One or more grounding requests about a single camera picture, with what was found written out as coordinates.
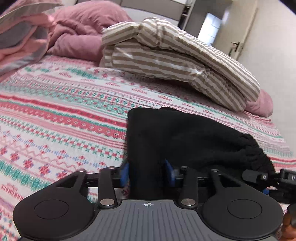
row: patterned bed sheet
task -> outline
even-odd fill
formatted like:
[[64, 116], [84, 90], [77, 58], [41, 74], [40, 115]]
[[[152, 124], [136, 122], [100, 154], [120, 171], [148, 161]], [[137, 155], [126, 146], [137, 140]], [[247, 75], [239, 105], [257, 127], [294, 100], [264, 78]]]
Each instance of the patterned bed sheet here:
[[[0, 83], [0, 240], [19, 238], [12, 212], [23, 198], [75, 170], [95, 173], [121, 164], [131, 108], [164, 106], [249, 133], [277, 170], [296, 168], [268, 118], [233, 113], [168, 81], [45, 56]], [[89, 199], [96, 201], [96, 190], [89, 191]]]

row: metal screw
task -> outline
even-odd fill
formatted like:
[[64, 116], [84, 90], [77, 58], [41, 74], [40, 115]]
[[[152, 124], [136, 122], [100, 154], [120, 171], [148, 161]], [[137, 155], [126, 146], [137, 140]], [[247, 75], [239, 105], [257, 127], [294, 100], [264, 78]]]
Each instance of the metal screw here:
[[181, 203], [184, 206], [193, 206], [195, 204], [195, 201], [191, 198], [184, 198], [184, 199], [182, 199]]
[[111, 198], [104, 198], [100, 201], [100, 203], [104, 206], [111, 206], [115, 203], [115, 201]]

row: gray headboard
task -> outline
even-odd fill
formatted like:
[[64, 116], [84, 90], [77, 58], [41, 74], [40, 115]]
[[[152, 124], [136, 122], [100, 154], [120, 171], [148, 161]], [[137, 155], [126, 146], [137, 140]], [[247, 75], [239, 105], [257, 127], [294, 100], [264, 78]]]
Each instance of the gray headboard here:
[[112, 0], [122, 7], [135, 8], [156, 13], [179, 21], [184, 5], [172, 0]]

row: black cloth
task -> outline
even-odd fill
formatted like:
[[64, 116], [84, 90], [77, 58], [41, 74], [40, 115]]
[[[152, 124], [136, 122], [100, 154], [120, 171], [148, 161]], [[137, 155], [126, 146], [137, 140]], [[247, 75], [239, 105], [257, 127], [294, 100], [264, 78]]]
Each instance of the black cloth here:
[[200, 172], [218, 168], [236, 178], [246, 169], [274, 174], [254, 138], [212, 119], [164, 107], [128, 112], [130, 197], [162, 199], [164, 160]]

